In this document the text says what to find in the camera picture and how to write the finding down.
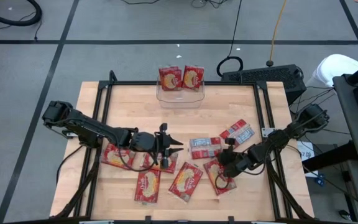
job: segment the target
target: wooden table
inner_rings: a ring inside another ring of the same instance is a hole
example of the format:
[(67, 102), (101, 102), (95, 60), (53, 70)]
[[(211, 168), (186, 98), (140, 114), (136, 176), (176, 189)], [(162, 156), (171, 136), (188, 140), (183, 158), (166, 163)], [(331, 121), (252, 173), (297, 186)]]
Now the wooden table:
[[(82, 83), (76, 108), (87, 116), (92, 116), (97, 86), (98, 82)], [(268, 83), (268, 92), (276, 128), (285, 128), (291, 122), (291, 117), (282, 83)], [(242, 151), (261, 141), (254, 91), (251, 86), (206, 86), (205, 93), (205, 99), (198, 109), (171, 110), (160, 107), (155, 97), (155, 86), (114, 85), (107, 124), (116, 127), (138, 127), (140, 131), (153, 133), (158, 130), (161, 123), (168, 123), (167, 132), (185, 143), (187, 148), (189, 139), (218, 136), (242, 118), (250, 123), (255, 135), (236, 151)], [(265, 124), (268, 124), (261, 91), (260, 98)], [(103, 104), (99, 111), (100, 120)], [(295, 140), (291, 140), (290, 145), (297, 147)], [(77, 147), (77, 139), (69, 140), (65, 156)], [(83, 149), (67, 160), (62, 167), (51, 215), (57, 214), (78, 188), (84, 154)], [(281, 156), (289, 191), (304, 210), (314, 216), (299, 154), (288, 147), (282, 151)], [(136, 156), (136, 167), (139, 166), (141, 157), (140, 154)], [(274, 220), (266, 171), (258, 176), (237, 176), (237, 189), (218, 197), (207, 175), (203, 174), (187, 204), (173, 197), (168, 193), (168, 188), (185, 161), (202, 167), (209, 159), (191, 160), (188, 151), (180, 152), (175, 174), (161, 175), (160, 192), (155, 205), (141, 205), (134, 201), (138, 173), (101, 164), (91, 218), (144, 220), (146, 215), (151, 215), (153, 220), (223, 221), (227, 220), (228, 216), (234, 216), (236, 221)], [(282, 195), (278, 188), (277, 192), (281, 216), (284, 217)], [(85, 214), (87, 198), (88, 191), (83, 196), (81, 214)]]

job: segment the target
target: clear plastic bin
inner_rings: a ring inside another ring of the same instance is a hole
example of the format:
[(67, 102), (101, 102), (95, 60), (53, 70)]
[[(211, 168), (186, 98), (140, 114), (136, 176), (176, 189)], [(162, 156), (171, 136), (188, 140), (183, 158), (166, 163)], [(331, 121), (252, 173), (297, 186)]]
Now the clear plastic bin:
[(187, 88), (179, 91), (165, 91), (162, 89), (160, 76), (157, 76), (156, 95), (162, 108), (199, 108), (205, 97), (204, 79), (198, 91)]

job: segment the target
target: table leg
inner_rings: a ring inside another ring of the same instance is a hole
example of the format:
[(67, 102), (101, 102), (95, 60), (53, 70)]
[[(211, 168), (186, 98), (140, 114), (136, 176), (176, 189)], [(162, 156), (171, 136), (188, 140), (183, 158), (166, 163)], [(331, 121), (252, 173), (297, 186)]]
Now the table leg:
[(349, 141), (347, 144), (339, 146), (336, 149), (307, 159), (303, 161), (302, 164), (310, 171), (315, 171), (340, 162), (346, 162), (350, 159), (358, 160), (358, 155), (352, 141)]

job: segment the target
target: snack bag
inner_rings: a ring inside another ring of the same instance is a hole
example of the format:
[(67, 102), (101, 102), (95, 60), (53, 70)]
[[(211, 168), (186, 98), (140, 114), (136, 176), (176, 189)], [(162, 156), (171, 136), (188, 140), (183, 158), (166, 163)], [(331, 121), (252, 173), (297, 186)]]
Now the snack bag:
[(135, 201), (157, 203), (161, 172), (149, 169), (139, 172), (135, 191)]
[[(161, 161), (161, 157), (162, 157), (161, 154), (159, 154), (157, 157), (157, 160)], [(168, 158), (168, 168), (161, 169), (160, 164), (158, 164), (158, 165), (152, 166), (151, 169), (173, 174), (175, 172), (175, 168), (177, 166), (177, 160), (178, 160), (178, 153), (176, 152)], [(143, 168), (149, 167), (152, 163), (153, 163), (153, 158), (150, 156), (149, 153), (145, 153), (143, 162), (142, 162), (142, 167)]]
[(189, 147), (192, 159), (214, 157), (222, 151), (219, 137), (190, 139)]
[(222, 132), (219, 136), (223, 139), (226, 138), (234, 138), (236, 139), (236, 143), (233, 148), (244, 143), (246, 140), (251, 138), (254, 135), (254, 131), (251, 126), (247, 124), (243, 119), (240, 119), (235, 124), (233, 124), (229, 129)]
[(202, 175), (202, 170), (185, 162), (168, 191), (188, 202)]
[(217, 159), (205, 163), (204, 168), (206, 173), (208, 174), (209, 180), (211, 181), (216, 195), (221, 195), (237, 187), (233, 178), (223, 177), (223, 167), (221, 164), (219, 164)]
[[(136, 152), (133, 152), (128, 149), (121, 149), (122, 159), (126, 162), (126, 164), (132, 167), (132, 163), (134, 162)], [(119, 150), (113, 144), (108, 144), (105, 150), (102, 152), (100, 157), (100, 162), (104, 164), (109, 164), (112, 166), (120, 167), (123, 169), (128, 169), (119, 158)]]
[(183, 88), (189, 88), (198, 91), (203, 80), (204, 68), (186, 65), (183, 73)]
[(177, 66), (159, 69), (162, 89), (181, 90), (181, 70)]

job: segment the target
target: white sticker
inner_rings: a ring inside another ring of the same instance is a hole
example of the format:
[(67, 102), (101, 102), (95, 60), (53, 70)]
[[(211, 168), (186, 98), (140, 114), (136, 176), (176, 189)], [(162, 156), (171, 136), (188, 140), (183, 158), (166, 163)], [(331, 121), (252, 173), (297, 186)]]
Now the white sticker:
[[(313, 158), (314, 157), (314, 149), (313, 149), (313, 144), (310, 142), (302, 142), (302, 141), (298, 141), (298, 150), (301, 152), (302, 154), (302, 161), (305, 161), (307, 159)], [(317, 176), (315, 176), (312, 173), (307, 173), (305, 174), (306, 177), (314, 177), (316, 178)]]

